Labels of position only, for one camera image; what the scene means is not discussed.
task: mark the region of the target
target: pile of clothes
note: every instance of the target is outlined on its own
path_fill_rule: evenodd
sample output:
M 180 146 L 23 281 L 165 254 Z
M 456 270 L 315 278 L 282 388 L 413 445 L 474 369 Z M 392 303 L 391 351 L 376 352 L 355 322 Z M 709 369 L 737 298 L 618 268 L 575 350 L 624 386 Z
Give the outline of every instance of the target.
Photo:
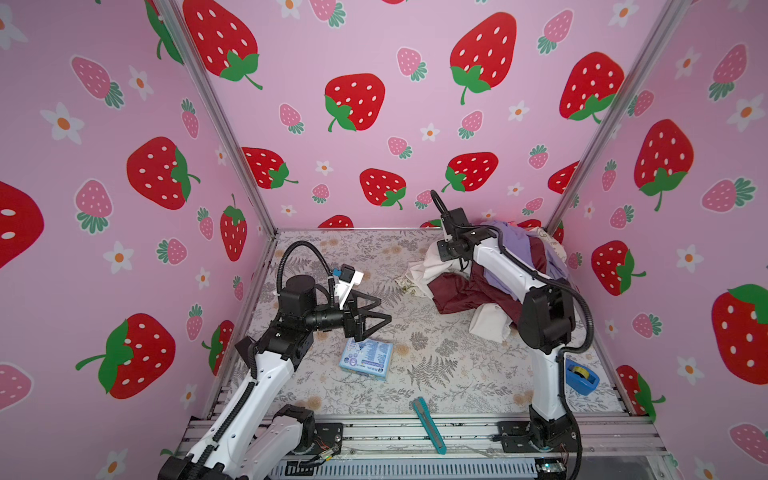
M 502 230 L 504 246 L 520 260 L 550 278 L 568 278 L 565 250 L 540 228 L 525 229 L 514 224 L 492 221 Z M 426 296 L 442 313 L 477 309 L 469 331 L 482 338 L 503 341 L 517 323 L 522 303 L 493 273 L 474 262 L 442 262 L 437 242 L 427 249 L 423 261 L 411 262 L 398 283 L 416 296 Z

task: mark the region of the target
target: pink wallpaper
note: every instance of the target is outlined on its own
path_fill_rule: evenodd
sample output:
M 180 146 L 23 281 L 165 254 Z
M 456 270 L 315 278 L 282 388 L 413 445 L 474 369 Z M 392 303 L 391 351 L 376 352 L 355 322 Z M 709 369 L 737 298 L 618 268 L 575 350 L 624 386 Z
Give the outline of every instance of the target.
M 177 2 L 280 228 L 546 222 L 665 3 Z
M 0 4 L 3 478 L 156 478 L 264 250 L 165 35 L 141 0 Z
M 691 6 L 609 142 L 565 248 L 681 478 L 768 478 L 765 2 Z

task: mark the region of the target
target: red strawberry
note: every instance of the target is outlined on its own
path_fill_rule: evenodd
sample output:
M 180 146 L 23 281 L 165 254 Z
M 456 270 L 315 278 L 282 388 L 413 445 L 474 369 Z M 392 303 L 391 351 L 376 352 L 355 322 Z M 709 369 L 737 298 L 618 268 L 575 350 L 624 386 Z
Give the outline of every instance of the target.
M 109 227 L 107 217 L 112 215 L 112 199 L 100 181 L 86 180 L 74 195 L 74 205 L 80 210 L 75 218 L 81 229 L 95 235 Z
M 134 190 L 168 210 L 178 210 L 189 200 L 190 178 L 200 183 L 187 172 L 187 159 L 166 137 L 141 145 L 128 157 L 126 170 Z
M 157 43 L 157 59 L 162 60 L 160 57 L 160 46 L 165 45 L 165 51 L 168 52 L 170 57 L 184 65 L 184 60 L 181 59 L 181 55 L 179 54 L 173 39 L 171 39 L 168 29 L 165 27 L 160 12 L 154 4 L 154 0 L 144 0 L 144 4 L 147 7 L 149 23 L 152 25 L 154 32 L 157 33 L 157 36 L 160 37 L 160 41 Z
M 189 319 L 187 319 L 187 336 L 190 342 L 193 342 L 200 335 L 200 330 L 203 328 L 203 307 L 195 303 L 190 308 L 189 316 Z
M 640 333 L 641 336 L 644 336 L 647 339 L 659 336 L 661 334 L 661 325 L 662 323 L 659 321 L 659 317 L 655 316 L 653 313 L 650 313 L 649 315 L 641 313 L 632 320 L 632 328 L 634 328 L 634 331 Z
M 106 353 L 79 362 L 82 369 L 96 359 L 104 359 L 98 380 L 116 399 L 130 398 L 160 378 L 174 362 L 176 342 L 170 333 L 146 313 L 129 316 L 107 338 Z
M 609 191 L 616 181 L 616 160 L 610 159 L 603 172 L 603 191 Z
M 559 243 L 563 243 L 563 240 L 565 240 L 565 227 L 563 226 L 562 220 L 560 223 L 558 223 L 558 227 L 554 229 L 552 238 L 557 240 Z
M 163 239 L 157 245 L 157 259 L 163 263 L 170 263 L 171 265 L 178 265 L 187 258 L 187 248 L 179 240 L 171 238 L 170 240 Z
M 568 257 L 568 268 L 570 268 L 571 270 L 576 270 L 580 266 L 581 266 L 581 253 L 573 252 Z
M 341 28 L 344 25 L 346 12 L 343 10 L 341 2 L 336 0 L 310 0 L 312 11 L 321 22 L 328 22 L 331 28 Z
M 475 191 L 485 185 L 496 171 L 496 167 L 498 167 L 498 157 L 491 152 L 453 157 L 445 170 L 445 179 L 449 183 L 442 188 L 442 192 L 445 192 L 448 186 L 453 187 L 457 192 Z
M 366 199 L 380 207 L 400 206 L 400 200 L 406 195 L 406 181 L 397 174 L 369 168 L 360 174 L 360 187 Z
M 288 180 L 288 165 L 275 152 L 266 148 L 243 147 L 243 153 L 259 187 L 270 189 L 282 187 L 285 182 L 299 183 Z
M 248 236 L 248 224 L 245 221 L 243 211 L 237 208 L 235 196 L 232 195 L 232 205 L 224 209 L 219 222 L 221 230 L 221 240 L 224 242 L 224 249 L 227 256 L 233 262 L 236 262 L 243 254 L 245 248 L 245 239 Z
M 754 198 L 757 187 L 752 180 L 739 178 L 735 182 L 730 178 L 714 184 L 703 197 L 701 206 L 720 214 L 730 212 L 734 207 L 743 207 Z
M 243 281 L 241 280 L 240 276 L 235 276 L 235 279 L 232 280 L 232 288 L 235 289 L 235 298 L 238 300 L 243 299 Z
M 429 222 L 424 222 L 419 228 L 441 228 L 442 227 L 442 221 L 440 219 L 437 220 L 430 220 Z
M 295 108 L 288 104 L 280 105 L 280 121 L 288 127 L 288 131 L 295 135 L 304 132 L 304 124 L 301 123 L 301 115 Z
M 622 365 L 616 369 L 619 374 L 621 385 L 627 392 L 632 402 L 632 410 L 636 415 L 648 415 L 652 422 L 656 422 L 656 408 L 654 403 L 664 403 L 667 401 L 664 396 L 658 400 L 652 400 L 650 387 L 643 377 L 629 365 Z
M 624 81 L 624 71 L 605 53 L 593 51 L 578 61 L 568 77 L 560 98 L 560 116 L 569 120 L 584 120 L 611 106 Z
M 370 73 L 336 77 L 326 85 L 326 110 L 333 124 L 346 130 L 368 130 L 376 122 L 384 103 L 384 84 Z
M 427 76 L 427 64 L 422 61 L 422 54 L 412 48 L 403 47 L 397 51 L 397 66 L 411 81 L 421 81 Z
M 617 208 L 614 214 L 611 215 L 610 223 L 613 228 L 620 230 L 626 227 L 627 223 L 632 223 L 633 218 L 634 208 L 631 205 L 624 205 L 624 207 Z
M 648 90 L 643 90 L 639 95 L 635 95 L 629 104 L 627 114 L 630 117 L 640 117 L 654 103 L 654 94 Z
M 317 184 L 312 189 L 312 200 L 314 200 L 316 204 L 324 204 L 328 201 L 330 194 L 331 193 L 328 191 L 328 185 Z
M 574 11 L 566 8 L 544 26 L 544 36 L 538 39 L 538 53 L 547 55 L 558 47 L 558 42 L 565 40 L 571 31 Z
M 397 155 L 402 159 L 406 159 L 413 154 L 413 150 L 411 150 L 408 142 L 402 138 L 390 137 L 386 143 L 389 147 L 389 153 L 392 155 Z
M 491 90 L 507 77 L 515 52 L 518 24 L 515 17 L 498 12 L 486 18 L 458 41 L 451 51 L 453 81 L 472 93 Z
M 328 220 L 322 222 L 317 228 L 354 228 L 355 226 L 346 215 L 334 215 Z
M 214 0 L 184 0 L 184 21 L 205 68 L 217 77 L 243 77 L 262 90 L 248 74 L 259 67 L 259 46 L 248 27 Z
M 536 145 L 531 149 L 529 155 L 531 155 L 531 157 L 528 159 L 528 163 L 536 170 L 543 168 L 546 165 L 547 160 L 549 160 L 549 154 L 544 145 Z
M 31 247 L 44 227 L 35 201 L 0 181 L 0 268 Z
M 416 202 L 414 205 L 416 205 L 416 208 L 419 210 L 424 210 L 429 206 L 429 204 L 432 202 L 432 193 L 429 190 L 424 190 L 420 194 L 416 195 Z
M 694 164 L 694 147 L 672 120 L 658 121 L 643 140 L 634 165 L 634 184 L 649 197 L 659 196 L 655 211 L 661 208 L 665 191 L 680 185 Z
M 200 222 L 200 233 L 203 234 L 206 240 L 212 240 L 214 238 L 214 219 L 208 214 L 208 210 L 200 208 L 197 211 L 197 221 Z
M 120 110 L 125 103 L 123 92 L 117 82 L 110 82 L 107 71 L 93 60 L 73 56 L 71 59 L 72 71 L 78 76 L 85 90 L 97 98 L 103 100 L 108 107 Z
M 768 290 L 747 284 L 718 296 L 712 327 L 726 368 L 749 383 L 768 384 Z
M 633 276 L 645 276 L 634 272 L 634 257 L 624 242 L 613 240 L 600 245 L 592 252 L 592 270 L 608 293 L 619 296 L 632 285 Z
M 0 362 L 0 412 L 26 399 L 34 384 L 32 377 L 21 367 Z
M 530 220 L 526 220 L 525 222 L 518 223 L 518 227 L 520 228 L 536 228 L 541 226 L 541 220 L 536 220 L 535 218 L 531 218 Z
M 234 328 L 235 325 L 231 321 L 224 320 L 210 338 L 210 346 L 206 345 L 205 340 L 203 340 L 203 348 L 210 350 L 210 353 L 208 353 L 208 365 L 214 375 L 219 374 L 219 367 L 221 367 L 221 362 L 224 360 L 224 353 L 230 344 Z
M 768 465 L 768 432 L 751 423 L 742 423 L 732 427 L 728 433 L 734 445 L 759 463 Z
M 746 45 L 739 43 L 730 49 L 712 74 L 714 83 L 710 85 L 710 98 L 718 101 L 725 98 L 736 87 L 733 83 L 741 78 L 746 70 Z
M 197 121 L 196 111 L 189 98 L 185 98 L 181 102 L 181 110 L 181 121 L 183 121 L 184 126 L 190 133 L 190 137 L 197 138 L 197 132 L 200 131 L 200 122 Z
M 480 110 L 473 111 L 462 120 L 462 127 L 459 128 L 458 135 L 464 140 L 469 140 L 475 136 L 475 132 L 480 130 L 481 126 L 482 112 Z
M 571 178 L 574 176 L 574 172 L 578 167 L 578 162 L 574 162 L 568 165 L 566 168 L 562 168 L 552 174 L 547 182 L 547 187 L 556 194 L 562 195 L 565 192 L 565 188 L 571 182 Z
M 523 208 L 523 215 L 525 215 L 526 217 L 528 215 L 533 215 L 533 213 L 536 210 L 540 209 L 541 205 L 543 204 L 544 204 L 544 199 L 541 197 L 535 198 L 529 201 L 528 203 L 525 204 L 525 208 Z

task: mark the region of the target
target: tissue box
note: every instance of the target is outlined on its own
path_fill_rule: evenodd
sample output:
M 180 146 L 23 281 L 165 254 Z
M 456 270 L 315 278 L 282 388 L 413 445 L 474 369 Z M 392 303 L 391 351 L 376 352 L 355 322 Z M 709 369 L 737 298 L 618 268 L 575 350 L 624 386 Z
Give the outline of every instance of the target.
M 371 339 L 358 343 L 355 339 L 349 339 L 341 355 L 339 366 L 347 372 L 386 381 L 391 358 L 391 343 Z

